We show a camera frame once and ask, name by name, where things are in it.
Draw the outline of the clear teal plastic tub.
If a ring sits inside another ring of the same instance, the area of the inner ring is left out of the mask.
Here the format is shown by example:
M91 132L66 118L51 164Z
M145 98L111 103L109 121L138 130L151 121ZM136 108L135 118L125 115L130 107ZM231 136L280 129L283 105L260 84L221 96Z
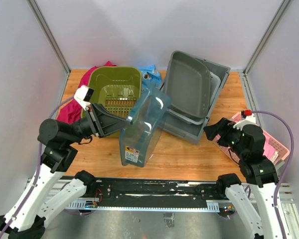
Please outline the clear teal plastic tub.
M154 83L144 88L127 117L131 124L120 133L123 166L145 167L160 139L170 105L170 97Z

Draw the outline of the olive green slotted basket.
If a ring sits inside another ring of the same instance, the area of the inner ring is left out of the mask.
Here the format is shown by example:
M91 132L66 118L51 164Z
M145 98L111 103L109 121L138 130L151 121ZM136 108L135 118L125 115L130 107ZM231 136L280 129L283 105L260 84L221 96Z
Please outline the olive green slotted basket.
M142 76L135 67L103 66L97 68L90 76L89 88L94 90L90 103L102 104L107 111L121 117L128 117L131 109L140 98ZM108 125L114 120L103 122ZM87 126L86 111L82 109L81 119L76 123L84 137Z

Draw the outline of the dark grey plastic tub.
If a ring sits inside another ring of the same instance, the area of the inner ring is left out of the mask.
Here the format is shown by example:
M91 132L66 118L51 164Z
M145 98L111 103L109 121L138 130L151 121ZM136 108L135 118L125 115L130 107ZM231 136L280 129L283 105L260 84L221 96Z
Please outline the dark grey plastic tub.
M171 109L188 118L203 118L210 103L211 75L207 66L195 57L174 51L164 80L164 93Z

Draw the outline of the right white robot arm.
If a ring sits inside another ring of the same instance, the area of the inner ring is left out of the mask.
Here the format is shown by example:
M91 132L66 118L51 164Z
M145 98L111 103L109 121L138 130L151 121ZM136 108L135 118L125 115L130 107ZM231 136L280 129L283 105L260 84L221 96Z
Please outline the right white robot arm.
M225 174L216 181L216 194L229 199L240 216L251 239L290 239L287 220L278 196L280 181L276 168L264 155L265 135L256 124L252 112L242 111L241 120L222 118L205 126L209 141L230 149L237 155L239 168L254 195L257 207L249 200L235 173Z

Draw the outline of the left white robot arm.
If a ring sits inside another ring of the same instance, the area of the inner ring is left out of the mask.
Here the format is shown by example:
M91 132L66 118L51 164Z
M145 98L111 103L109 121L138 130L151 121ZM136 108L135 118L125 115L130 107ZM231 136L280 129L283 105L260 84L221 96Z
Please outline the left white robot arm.
M0 216L0 237L40 239L49 223L71 202L97 191L95 177L85 170L78 172L61 191L46 201L54 184L72 164L77 150L71 145L83 139L107 137L130 125L130 121L109 113L102 104L90 104L86 115L68 124L46 119L39 128L38 141L45 146L38 159L35 174L22 196L8 213Z

